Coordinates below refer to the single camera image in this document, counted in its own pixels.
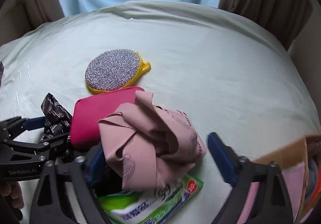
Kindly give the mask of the person's left hand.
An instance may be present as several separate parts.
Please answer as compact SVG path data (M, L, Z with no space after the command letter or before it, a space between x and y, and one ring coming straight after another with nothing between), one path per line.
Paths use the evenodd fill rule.
M6 182L1 180L0 192L3 197L10 196L12 198L12 206L17 209L24 207L22 190L19 182Z

